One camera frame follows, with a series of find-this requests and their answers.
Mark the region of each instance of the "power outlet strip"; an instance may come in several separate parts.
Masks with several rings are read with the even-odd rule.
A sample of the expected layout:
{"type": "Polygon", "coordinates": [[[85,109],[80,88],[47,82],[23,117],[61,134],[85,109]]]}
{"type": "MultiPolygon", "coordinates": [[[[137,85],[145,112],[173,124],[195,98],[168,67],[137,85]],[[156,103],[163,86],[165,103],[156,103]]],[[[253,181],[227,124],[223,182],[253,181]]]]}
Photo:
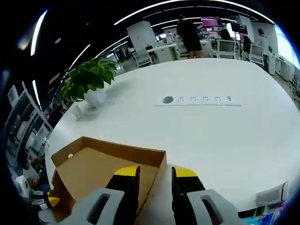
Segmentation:
{"type": "Polygon", "coordinates": [[[240,106],[240,98],[235,96],[166,96],[158,101],[156,106],[163,105],[236,105],[240,106]]]}

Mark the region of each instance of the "ceiling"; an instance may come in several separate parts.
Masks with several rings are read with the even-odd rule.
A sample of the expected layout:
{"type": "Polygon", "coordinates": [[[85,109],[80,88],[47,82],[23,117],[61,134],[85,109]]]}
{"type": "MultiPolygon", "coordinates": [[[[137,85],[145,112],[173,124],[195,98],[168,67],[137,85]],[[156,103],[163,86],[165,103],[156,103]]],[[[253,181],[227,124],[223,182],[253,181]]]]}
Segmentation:
{"type": "MultiPolygon", "coordinates": [[[[265,10],[261,2],[232,1],[273,19],[270,10],[265,10]]],[[[59,72],[60,76],[63,76],[64,71],[71,66],[83,49],[90,45],[75,65],[94,58],[108,46],[125,37],[127,35],[126,28],[141,20],[149,21],[154,25],[175,20],[180,14],[185,17],[218,16],[229,19],[234,19],[237,15],[244,15],[252,21],[270,23],[262,16],[236,5],[213,0],[182,0],[149,8],[114,25],[128,14],[160,3],[162,0],[135,2],[110,0],[105,1],[105,4],[91,0],[74,2],[44,3],[36,8],[32,8],[26,3],[21,7],[12,6],[13,12],[18,14],[18,18],[13,18],[9,25],[11,35],[7,43],[13,48],[8,49],[4,61],[13,77],[10,82],[25,81],[30,86],[32,80],[36,80],[41,102],[49,98],[48,92],[60,83],[53,82],[49,85],[49,81],[59,72]],[[35,54],[30,56],[31,43],[23,51],[16,48],[16,43],[24,34],[32,37],[34,24],[46,10],[47,13],[38,34],[35,54]]],[[[200,19],[195,19],[194,22],[200,22],[200,19]]],[[[162,27],[175,24],[176,22],[170,22],[153,27],[153,29],[155,32],[159,32],[162,27]]]]}

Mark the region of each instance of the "floor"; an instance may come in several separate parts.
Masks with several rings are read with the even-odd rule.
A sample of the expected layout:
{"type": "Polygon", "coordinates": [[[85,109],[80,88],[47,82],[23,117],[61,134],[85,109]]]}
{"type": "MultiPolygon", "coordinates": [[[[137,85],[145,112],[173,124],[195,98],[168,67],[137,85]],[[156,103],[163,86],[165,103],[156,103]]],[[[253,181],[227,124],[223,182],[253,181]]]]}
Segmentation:
{"type": "MultiPolygon", "coordinates": [[[[210,57],[209,51],[207,51],[206,49],[201,50],[200,56],[201,56],[201,58],[209,58],[210,57]]],[[[117,67],[116,76],[121,75],[126,72],[129,72],[131,70],[135,70],[135,69],[138,69],[138,66],[136,65],[135,61],[132,58],[130,58],[119,64],[119,66],[117,67]]],[[[295,94],[295,87],[290,82],[285,81],[277,73],[275,73],[275,75],[272,77],[281,85],[281,87],[291,97],[291,99],[295,103],[295,105],[300,113],[300,98],[297,100],[297,96],[295,94]]]]}

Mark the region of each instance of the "window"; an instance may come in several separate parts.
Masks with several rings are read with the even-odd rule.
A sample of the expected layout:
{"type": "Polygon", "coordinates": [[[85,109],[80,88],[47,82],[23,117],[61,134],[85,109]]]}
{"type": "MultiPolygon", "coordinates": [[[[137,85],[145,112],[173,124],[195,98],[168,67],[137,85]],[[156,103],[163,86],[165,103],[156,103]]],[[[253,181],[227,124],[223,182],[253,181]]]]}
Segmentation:
{"type": "Polygon", "coordinates": [[[281,28],[275,24],[275,32],[277,35],[277,41],[278,41],[278,53],[279,55],[282,55],[287,60],[289,60],[295,67],[299,69],[299,60],[298,57],[293,50],[292,45],[288,41],[287,37],[285,36],[284,32],[281,30],[281,28]]]}

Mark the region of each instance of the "open cardboard box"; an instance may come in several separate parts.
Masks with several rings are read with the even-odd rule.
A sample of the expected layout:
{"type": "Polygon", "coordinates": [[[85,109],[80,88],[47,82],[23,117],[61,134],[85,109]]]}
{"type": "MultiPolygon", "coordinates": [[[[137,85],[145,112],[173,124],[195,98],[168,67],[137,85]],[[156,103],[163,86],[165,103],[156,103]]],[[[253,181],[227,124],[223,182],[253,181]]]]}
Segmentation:
{"type": "Polygon", "coordinates": [[[81,137],[52,155],[56,167],[49,196],[60,198],[52,208],[57,222],[71,214],[73,205],[96,188],[105,188],[120,168],[139,165],[140,189],[138,212],[152,186],[166,167],[166,152],[81,137]]]}

